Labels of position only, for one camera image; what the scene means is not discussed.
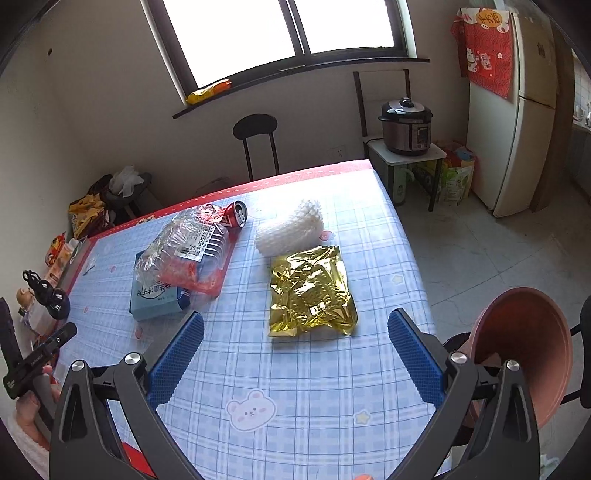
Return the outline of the left hand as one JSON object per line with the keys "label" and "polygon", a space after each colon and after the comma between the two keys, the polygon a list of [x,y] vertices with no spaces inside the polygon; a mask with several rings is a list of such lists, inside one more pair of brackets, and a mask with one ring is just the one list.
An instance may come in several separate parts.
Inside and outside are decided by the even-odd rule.
{"label": "left hand", "polygon": [[[42,375],[44,380],[49,381],[53,400],[58,402],[61,394],[61,387],[58,384],[53,383],[51,380],[53,377],[53,367],[50,364],[46,364],[42,369]],[[49,450],[50,442],[43,436],[34,423],[40,406],[41,404],[38,398],[32,392],[28,392],[26,395],[19,398],[16,402],[16,423],[35,443],[45,450]]]}

